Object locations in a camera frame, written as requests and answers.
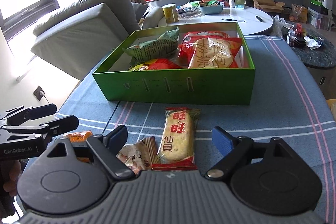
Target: pink stripe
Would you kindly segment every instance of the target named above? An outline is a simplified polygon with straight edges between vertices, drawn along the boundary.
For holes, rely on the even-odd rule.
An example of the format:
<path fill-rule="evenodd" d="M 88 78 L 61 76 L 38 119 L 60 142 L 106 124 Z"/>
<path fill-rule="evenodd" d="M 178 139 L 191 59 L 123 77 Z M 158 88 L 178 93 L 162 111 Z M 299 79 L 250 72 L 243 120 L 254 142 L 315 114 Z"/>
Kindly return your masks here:
<path fill-rule="evenodd" d="M 134 102 L 131 104 L 131 107 L 129 108 L 129 110 L 127 112 L 127 115 L 126 115 L 126 117 L 125 117 L 125 119 L 123 121 L 123 124 L 126 124 L 126 121 L 128 119 L 129 114 L 131 113 L 131 110 L 132 110 L 133 106 L 134 106 Z"/>
<path fill-rule="evenodd" d="M 334 178 L 334 171 L 333 171 L 333 167 L 332 167 L 332 160 L 331 160 L 331 156 L 330 156 L 330 153 L 329 153 L 329 148 L 328 148 L 328 144 L 327 144 L 327 140 L 326 140 L 326 137 L 324 135 L 324 132 L 323 132 L 323 129 L 322 129 L 322 125 L 320 123 L 320 120 L 319 120 L 319 117 L 316 113 L 316 110 L 315 110 L 315 107 L 313 105 L 313 103 L 311 102 L 310 100 L 310 97 L 308 96 L 307 94 L 307 91 L 305 90 L 305 88 L 303 87 L 298 75 L 296 74 L 296 71 L 294 70 L 294 68 L 292 67 L 291 63 L 289 62 L 289 60 L 286 58 L 286 56 L 282 53 L 282 51 L 278 48 L 278 50 L 281 52 L 281 54 L 283 55 L 283 57 L 287 60 L 288 64 L 290 65 L 290 67 L 292 68 L 296 78 L 298 79 L 299 81 L 299 84 L 301 86 L 301 88 L 303 89 L 308 101 L 309 101 L 309 104 L 311 105 L 312 109 L 313 109 L 313 112 L 314 112 L 314 115 L 315 115 L 315 118 L 317 120 L 317 123 L 319 125 L 319 128 L 320 128 L 320 131 L 321 131 L 321 134 L 322 134 L 322 138 L 323 138 L 323 141 L 324 141 L 324 145 L 325 145 L 325 150 L 327 151 L 327 155 L 328 155 L 328 160 L 329 160 L 329 165 L 330 165 L 330 173 L 331 173 L 331 180 L 332 180 L 332 183 L 333 183 L 333 220 L 332 220 L 332 223 L 335 223 L 335 214 L 336 214 L 336 186 L 335 186 L 335 178 Z"/>
<path fill-rule="evenodd" d="M 116 121 L 116 123 L 115 123 L 115 125 L 114 125 L 114 128 L 113 128 L 113 129 L 115 129 L 115 128 L 118 126 L 118 123 L 119 123 L 119 121 L 120 121 L 121 117 L 123 116 L 123 114 L 124 114 L 124 112 L 125 112 L 125 109 L 126 109 L 127 105 L 128 105 L 128 102 L 126 102 L 126 104 L 125 104 L 125 106 L 124 106 L 124 108 L 123 108 L 122 112 L 120 113 L 120 115 L 119 115 L 119 118 L 118 118 L 118 120 Z"/>
<path fill-rule="evenodd" d="M 296 81 L 294 80 L 294 77 L 293 77 L 293 75 L 291 74 L 291 72 L 290 72 L 288 66 L 286 65 L 285 61 L 281 58 L 281 56 L 279 55 L 279 53 L 276 51 L 275 47 L 273 47 L 271 41 L 270 41 L 267 37 L 266 37 L 266 39 L 268 40 L 268 42 L 269 42 L 269 44 L 271 45 L 271 47 L 274 49 L 275 53 L 276 53 L 276 54 L 278 55 L 278 57 L 281 59 L 281 61 L 283 62 L 285 68 L 287 69 L 287 71 L 288 71 L 290 77 L 292 78 L 293 83 L 294 83 L 294 85 L 295 85 L 297 91 L 299 92 L 299 95 L 300 95 L 300 97 L 301 97 L 301 100 L 302 100 L 302 102 L 303 102 L 303 104 L 304 104 L 304 106 L 305 106 L 305 108 L 306 108 L 308 117 L 309 117 L 310 122 L 311 122 L 311 125 L 312 125 L 312 127 L 313 127 L 313 130 L 314 130 L 314 133 L 315 133 L 316 142 L 317 142 L 317 145 L 318 145 L 318 148 L 319 148 L 319 151 L 320 151 L 320 156 L 321 156 L 321 159 L 322 159 L 322 162 L 323 162 L 323 171 L 324 171 L 325 187 L 326 187 L 326 191 L 327 191 L 327 206 L 326 206 L 327 208 L 326 208 L 326 212 L 325 212 L 325 221 L 328 222 L 328 218 L 329 218 L 329 184 L 328 184 L 328 177 L 327 177 L 327 168 L 326 168 L 326 161 L 325 161 L 325 159 L 324 159 L 323 152 L 322 152 L 322 148 L 321 148 L 321 143 L 320 143 L 320 140 L 319 140 L 319 137 L 318 137 L 318 133 L 317 133 L 316 128 L 315 128 L 315 123 L 313 122 L 313 119 L 312 119 L 312 116 L 311 116 L 310 111 L 309 111 L 309 109 L 308 109 L 308 106 L 307 106 L 307 104 L 306 104 L 306 101 L 305 101 L 305 99 L 303 98 L 303 95 L 302 95 L 302 93 L 301 93 L 301 91 L 300 91 L 300 89 L 299 89 L 299 87 L 298 87 Z"/>

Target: small bottle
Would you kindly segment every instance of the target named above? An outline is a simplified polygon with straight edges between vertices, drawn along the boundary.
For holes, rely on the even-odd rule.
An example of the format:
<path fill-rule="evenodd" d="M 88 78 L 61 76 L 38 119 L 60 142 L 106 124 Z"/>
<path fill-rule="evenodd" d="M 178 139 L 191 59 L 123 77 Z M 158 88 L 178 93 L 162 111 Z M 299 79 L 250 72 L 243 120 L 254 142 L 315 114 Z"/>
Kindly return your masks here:
<path fill-rule="evenodd" d="M 287 35 L 287 44 L 290 45 L 290 47 L 294 47 L 294 41 L 295 41 L 295 31 L 289 30 Z"/>

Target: human hand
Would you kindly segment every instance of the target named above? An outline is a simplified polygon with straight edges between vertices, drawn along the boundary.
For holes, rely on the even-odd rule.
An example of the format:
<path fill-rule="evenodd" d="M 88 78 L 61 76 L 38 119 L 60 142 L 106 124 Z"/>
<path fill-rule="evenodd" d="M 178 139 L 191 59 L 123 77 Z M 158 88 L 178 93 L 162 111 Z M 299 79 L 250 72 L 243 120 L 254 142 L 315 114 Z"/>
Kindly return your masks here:
<path fill-rule="evenodd" d="M 9 181 L 5 181 L 3 184 L 3 189 L 9 193 L 11 197 L 17 195 L 17 179 L 21 172 L 21 165 L 18 160 L 14 161 L 13 167 L 9 171 Z"/>

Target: electrical outlet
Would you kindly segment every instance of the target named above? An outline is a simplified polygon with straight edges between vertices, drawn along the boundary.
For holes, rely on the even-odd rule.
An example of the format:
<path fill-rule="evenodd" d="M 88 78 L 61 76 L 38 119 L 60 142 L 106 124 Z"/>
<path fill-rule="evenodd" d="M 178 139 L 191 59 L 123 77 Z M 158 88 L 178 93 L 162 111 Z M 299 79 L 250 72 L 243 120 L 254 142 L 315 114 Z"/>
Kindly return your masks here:
<path fill-rule="evenodd" d="M 43 91 L 43 89 L 40 87 L 40 86 L 38 86 L 37 87 L 37 89 L 34 91 L 34 95 L 35 95 L 35 97 L 36 97 L 36 99 L 38 99 L 39 101 L 42 99 L 42 95 L 40 94 L 40 91 Z"/>

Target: dark marble table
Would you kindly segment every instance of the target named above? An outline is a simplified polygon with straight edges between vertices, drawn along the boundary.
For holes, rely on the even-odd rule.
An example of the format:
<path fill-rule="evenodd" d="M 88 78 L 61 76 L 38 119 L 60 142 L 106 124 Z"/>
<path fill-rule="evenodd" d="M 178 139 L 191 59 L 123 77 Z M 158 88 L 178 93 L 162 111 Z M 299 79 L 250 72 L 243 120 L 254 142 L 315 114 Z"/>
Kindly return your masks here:
<path fill-rule="evenodd" d="M 292 47 L 293 51 L 300 60 L 310 68 L 314 69 L 332 69 L 336 67 L 336 47 L 318 32 L 306 28 L 307 34 L 323 40 L 323 45 L 318 49 Z"/>

